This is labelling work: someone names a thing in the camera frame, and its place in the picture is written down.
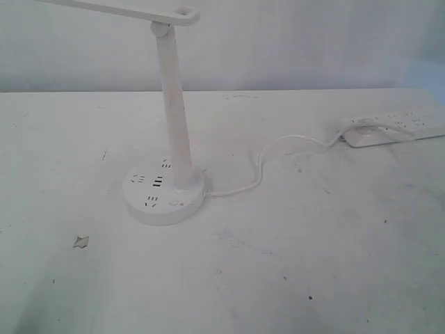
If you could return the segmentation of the white plug on strip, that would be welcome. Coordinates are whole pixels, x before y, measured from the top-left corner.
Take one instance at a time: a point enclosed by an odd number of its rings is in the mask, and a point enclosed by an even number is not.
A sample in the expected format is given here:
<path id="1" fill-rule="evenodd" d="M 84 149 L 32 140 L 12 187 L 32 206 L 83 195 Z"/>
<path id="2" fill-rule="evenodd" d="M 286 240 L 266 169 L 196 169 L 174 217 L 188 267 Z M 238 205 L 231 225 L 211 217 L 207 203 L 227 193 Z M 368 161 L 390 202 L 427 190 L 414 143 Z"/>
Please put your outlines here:
<path id="1" fill-rule="evenodd" d="M 354 148 L 413 141 L 415 135 L 404 126 L 362 118 L 345 122 L 342 139 Z"/>

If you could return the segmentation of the torn paper scrap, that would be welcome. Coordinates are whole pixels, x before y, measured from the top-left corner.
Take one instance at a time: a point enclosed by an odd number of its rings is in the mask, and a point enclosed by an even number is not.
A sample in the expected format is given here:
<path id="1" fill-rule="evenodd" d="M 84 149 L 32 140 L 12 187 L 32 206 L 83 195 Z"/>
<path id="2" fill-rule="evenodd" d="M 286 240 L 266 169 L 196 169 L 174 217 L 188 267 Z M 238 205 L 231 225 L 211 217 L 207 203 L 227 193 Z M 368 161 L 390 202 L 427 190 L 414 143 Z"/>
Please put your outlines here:
<path id="1" fill-rule="evenodd" d="M 88 243 L 89 243 L 89 236 L 84 236 L 84 237 L 78 236 L 74 241 L 72 247 L 83 249 L 88 246 Z"/>

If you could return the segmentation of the white desk lamp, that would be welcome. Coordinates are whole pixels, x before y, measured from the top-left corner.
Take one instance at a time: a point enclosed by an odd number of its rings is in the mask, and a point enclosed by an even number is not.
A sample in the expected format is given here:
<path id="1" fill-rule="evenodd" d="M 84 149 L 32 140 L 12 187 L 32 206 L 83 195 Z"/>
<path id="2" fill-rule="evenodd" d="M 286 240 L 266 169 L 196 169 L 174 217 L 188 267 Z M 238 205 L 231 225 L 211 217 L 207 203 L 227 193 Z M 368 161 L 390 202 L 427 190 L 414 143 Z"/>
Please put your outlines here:
<path id="1" fill-rule="evenodd" d="M 205 199 L 205 176 L 191 159 L 175 29 L 194 25 L 200 12 L 188 6 L 165 12 L 124 1 L 52 1 L 52 5 L 150 23 L 156 38 L 170 154 L 148 157 L 131 169 L 122 181 L 122 195 L 129 215 L 146 225 L 174 225 L 196 214 Z"/>

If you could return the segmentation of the white power strip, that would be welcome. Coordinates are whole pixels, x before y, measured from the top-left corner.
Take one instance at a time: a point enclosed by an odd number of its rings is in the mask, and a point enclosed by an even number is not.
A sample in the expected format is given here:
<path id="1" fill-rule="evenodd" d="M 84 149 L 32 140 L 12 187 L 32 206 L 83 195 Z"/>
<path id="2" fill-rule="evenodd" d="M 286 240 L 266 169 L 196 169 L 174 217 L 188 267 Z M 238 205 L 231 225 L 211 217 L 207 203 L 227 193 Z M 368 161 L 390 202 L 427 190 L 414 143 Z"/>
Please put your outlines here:
<path id="1" fill-rule="evenodd" d="M 353 148 L 437 138 L 444 135 L 444 114 L 438 111 L 404 111 L 367 116 L 351 116 L 339 121 L 347 128 L 343 139 Z"/>

